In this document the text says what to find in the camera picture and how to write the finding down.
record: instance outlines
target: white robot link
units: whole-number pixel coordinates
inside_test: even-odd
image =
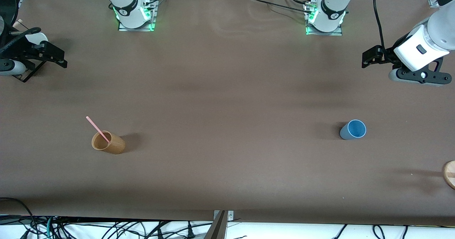
[[[392,63],[393,81],[442,86],[452,81],[441,73],[443,56],[455,50],[455,0],[438,0],[439,10],[418,23],[391,48],[374,46],[362,55],[362,68],[371,64]],[[436,68],[429,69],[435,62]]]
[[[349,1],[351,0],[311,0],[309,5],[304,4],[304,9],[311,11],[307,15],[307,23],[324,33],[335,31],[343,22]]]
[[[117,19],[126,28],[138,28],[151,19],[150,0],[110,0]]]

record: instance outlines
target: wooden cup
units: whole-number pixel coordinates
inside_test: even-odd
[[[103,131],[103,134],[107,139],[109,139],[109,143],[107,143],[106,139],[104,139],[103,136],[97,132],[91,139],[91,146],[93,148],[114,155],[123,153],[126,143],[122,138],[108,131]]]

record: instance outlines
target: wooden disc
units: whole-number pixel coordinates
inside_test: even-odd
[[[448,161],[442,168],[444,180],[452,189],[455,189],[455,161]]]

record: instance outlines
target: table surface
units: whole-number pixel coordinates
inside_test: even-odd
[[[18,18],[68,68],[0,78],[0,195],[36,215],[453,224],[441,170],[454,159],[455,84],[360,68],[380,42],[372,0],[351,1],[342,37],[305,35],[302,14],[254,0],[165,0],[154,32],[118,32],[108,4],[23,2]],[[435,11],[426,0],[378,10],[387,46]],[[454,65],[447,56],[443,71]],[[85,116],[126,153],[92,149]],[[339,137],[351,119],[363,139]]]

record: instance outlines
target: white floor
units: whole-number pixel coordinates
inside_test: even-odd
[[[195,221],[193,225],[207,223],[207,221]],[[113,223],[103,223],[107,226],[112,226]],[[158,223],[146,222],[146,232],[149,233]],[[163,233],[169,231],[178,231],[185,229],[187,221],[173,221],[163,227]],[[343,225],[336,224],[289,224],[289,223],[244,223],[244,222],[230,222],[228,224],[226,239],[238,239],[245,237],[245,239],[333,239],[338,234]],[[387,239],[402,239],[405,230],[402,226],[381,226],[384,230]],[[75,239],[101,239],[101,237],[108,230],[107,228],[98,228],[90,226],[77,226],[69,225],[66,227],[68,231],[75,237]],[[203,235],[207,232],[209,226],[201,226],[193,228],[195,235]],[[138,224],[132,228],[144,234],[143,227]],[[25,232],[22,225],[2,225],[0,226],[0,239],[19,239]],[[105,239],[112,234],[111,239],[116,238],[115,230],[107,234]],[[187,235],[187,231],[180,233],[183,236]],[[36,235],[29,234],[28,238],[35,239]],[[137,239],[135,234],[125,233],[119,238],[121,239]],[[181,236],[174,235],[170,238],[182,238]],[[436,227],[409,227],[405,239],[436,239],[436,238],[455,238],[455,229],[452,228],[436,228]],[[375,239],[370,225],[348,225],[341,234],[340,239]]]

